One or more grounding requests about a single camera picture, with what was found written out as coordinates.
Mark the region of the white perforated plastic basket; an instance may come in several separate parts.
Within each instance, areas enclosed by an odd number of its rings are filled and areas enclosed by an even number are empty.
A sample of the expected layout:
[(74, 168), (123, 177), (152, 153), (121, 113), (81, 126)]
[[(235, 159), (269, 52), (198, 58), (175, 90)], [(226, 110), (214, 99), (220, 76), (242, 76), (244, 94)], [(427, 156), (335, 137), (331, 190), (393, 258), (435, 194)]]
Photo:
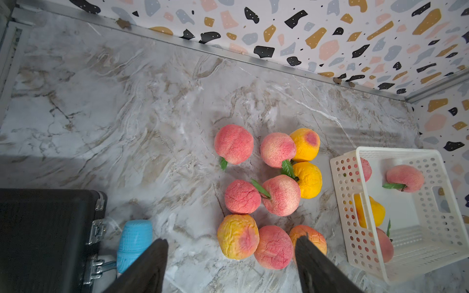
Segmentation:
[[(362, 157), (373, 171), (367, 182)], [(382, 187), (387, 171), (399, 165), (423, 174), (419, 191)], [(360, 146), (332, 158), (330, 167), (351, 265), (394, 285), (468, 257), (467, 229), (437, 150)], [(388, 263), (383, 261), (376, 225), (394, 246)]]

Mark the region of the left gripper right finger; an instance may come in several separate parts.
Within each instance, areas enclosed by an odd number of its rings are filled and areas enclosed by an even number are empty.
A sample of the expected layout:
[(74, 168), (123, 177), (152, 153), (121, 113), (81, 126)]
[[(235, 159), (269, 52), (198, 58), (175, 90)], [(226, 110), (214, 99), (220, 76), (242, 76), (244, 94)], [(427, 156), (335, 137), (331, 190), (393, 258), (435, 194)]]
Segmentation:
[(307, 236), (297, 239), (295, 257), (303, 293), (362, 293)]

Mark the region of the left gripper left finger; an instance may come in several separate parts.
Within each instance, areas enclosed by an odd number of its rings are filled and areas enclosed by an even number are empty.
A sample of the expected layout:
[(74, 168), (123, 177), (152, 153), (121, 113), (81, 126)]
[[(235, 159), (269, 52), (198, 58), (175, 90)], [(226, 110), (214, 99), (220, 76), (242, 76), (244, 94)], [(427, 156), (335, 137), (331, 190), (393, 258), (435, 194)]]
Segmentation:
[(104, 293), (162, 293), (169, 244), (155, 240)]

